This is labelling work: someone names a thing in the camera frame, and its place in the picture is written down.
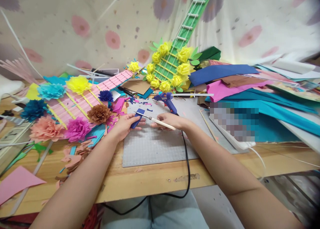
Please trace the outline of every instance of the gray cutting mat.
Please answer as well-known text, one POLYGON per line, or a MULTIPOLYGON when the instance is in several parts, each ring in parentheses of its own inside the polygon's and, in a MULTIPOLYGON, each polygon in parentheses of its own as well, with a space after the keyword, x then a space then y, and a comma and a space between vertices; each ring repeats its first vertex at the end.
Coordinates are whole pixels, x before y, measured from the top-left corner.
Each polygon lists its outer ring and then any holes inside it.
MULTIPOLYGON (((138 108, 145 110, 146 116, 157 118, 157 115, 164 112, 170 112, 168 107, 164 107, 163 102, 155 102, 153 99, 139 99, 139 102, 148 102, 152 105, 132 104, 128 107, 127 113, 134 113, 138 108)), ((204 122, 197 105, 197 98, 176 98, 172 100, 177 112, 181 117, 185 117, 197 124, 207 135, 212 135, 204 122)), ((215 125, 209 119, 209 111, 202 111, 211 130, 218 138, 221 146, 226 148, 232 154, 239 152, 230 144, 230 142, 221 134, 215 125)), ((146 121, 142 131, 132 131, 124 140, 123 167, 140 166, 156 164, 163 162, 182 161, 186 159, 185 148, 181 131, 162 131, 151 128, 152 121, 146 121)), ((189 140, 186 140, 189 159, 199 158, 191 146, 189 140)))

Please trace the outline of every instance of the navy paper flower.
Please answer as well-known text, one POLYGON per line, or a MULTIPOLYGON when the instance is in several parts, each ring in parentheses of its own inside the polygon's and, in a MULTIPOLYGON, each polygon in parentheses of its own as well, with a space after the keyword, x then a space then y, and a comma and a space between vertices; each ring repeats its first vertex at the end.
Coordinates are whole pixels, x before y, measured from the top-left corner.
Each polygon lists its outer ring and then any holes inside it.
POLYGON ((60 84, 42 84, 37 90, 38 96, 45 100, 59 99, 66 93, 66 89, 60 84))
POLYGON ((100 101, 111 101, 111 102, 113 102, 112 93, 110 91, 108 91, 108 90, 100 91, 99 99, 100 99, 100 101))
POLYGON ((35 119, 42 117, 46 111, 46 108, 47 104, 44 102, 44 100, 30 100, 26 104, 26 107, 24 108, 24 111, 21 112, 20 116, 21 118, 32 122, 35 119))

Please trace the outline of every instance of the wooden desk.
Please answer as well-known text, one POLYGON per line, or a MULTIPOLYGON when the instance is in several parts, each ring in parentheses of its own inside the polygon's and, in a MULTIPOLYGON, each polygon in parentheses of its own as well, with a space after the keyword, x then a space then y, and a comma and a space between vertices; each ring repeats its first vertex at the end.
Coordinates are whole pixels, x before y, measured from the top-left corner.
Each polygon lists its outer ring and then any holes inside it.
MULTIPOLYGON (((10 101, 11 99, 3 99, 0 111, 14 108, 15 106, 11 105, 9 103, 10 101)), ((37 176, 42 180, 45 180, 47 183, 29 188, 24 200, 16 212, 16 215, 39 212, 43 207, 41 206, 41 202, 49 199, 55 193, 57 182, 55 177, 57 175, 66 175, 65 172, 59 174, 59 171, 65 165, 65 163, 60 160, 63 157, 63 146, 66 144, 68 144, 67 140, 63 140, 52 145, 51 149, 54 152, 46 157, 39 172, 37 173, 37 176)), ((255 149, 261 155, 266 164, 266 176, 319 169, 316 166, 300 162, 292 158, 314 165, 320 165, 320 155, 310 148, 290 147, 289 145, 306 147, 305 144, 260 144, 255 146, 255 149)), ((103 189, 97 197, 97 203, 159 194, 187 188, 188 171, 185 161, 123 168, 122 156, 123 142, 119 143, 117 146, 115 155, 103 182, 105 186, 102 187, 103 189)), ((235 155, 235 157, 256 177, 260 177, 262 175, 263 166, 255 153, 250 152, 247 154, 238 154, 235 155)), ((18 161, 10 170, 8 170, 0 180, 3 180, 7 175, 9 175, 9 173, 20 165, 33 172, 37 165, 37 159, 38 153, 34 150, 30 151, 25 158, 18 161)), ((194 179, 191 180, 191 188, 211 186, 215 184, 201 160, 190 160, 190 170, 191 174, 197 174, 197 176, 194 176, 194 179)), ((19 195, 20 194, 15 195, 0 207, 0 218, 9 216, 11 208, 15 204, 19 195)))

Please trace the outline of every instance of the blue glue gun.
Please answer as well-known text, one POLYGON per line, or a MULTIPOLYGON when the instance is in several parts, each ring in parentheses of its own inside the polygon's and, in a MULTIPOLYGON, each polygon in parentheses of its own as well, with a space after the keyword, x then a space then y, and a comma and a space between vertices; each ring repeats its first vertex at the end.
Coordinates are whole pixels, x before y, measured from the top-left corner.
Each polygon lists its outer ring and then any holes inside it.
POLYGON ((156 101, 163 101, 168 106, 172 114, 177 114, 177 109, 174 107, 171 101, 172 98, 173 95, 171 92, 161 93, 160 95, 156 95, 153 97, 153 99, 155 99, 156 101))

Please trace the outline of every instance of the right hand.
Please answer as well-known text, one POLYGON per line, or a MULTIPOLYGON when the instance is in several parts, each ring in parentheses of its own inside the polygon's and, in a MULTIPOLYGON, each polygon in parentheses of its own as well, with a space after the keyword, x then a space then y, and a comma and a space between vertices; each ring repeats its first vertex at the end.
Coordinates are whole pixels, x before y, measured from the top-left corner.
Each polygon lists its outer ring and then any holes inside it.
MULTIPOLYGON (((185 130, 188 125, 191 123, 191 121, 189 121, 188 119, 186 118, 183 118, 183 117, 179 117, 177 115, 174 115, 172 113, 162 113, 162 114, 159 114, 157 116, 157 119, 159 121, 163 121, 164 123, 167 123, 179 130, 185 130)), ((171 129, 165 127, 165 126, 162 126, 160 124, 157 124, 157 123, 151 123, 150 125, 151 127, 156 127, 156 128, 161 128, 161 129, 166 129, 167 131, 172 131, 171 129)))

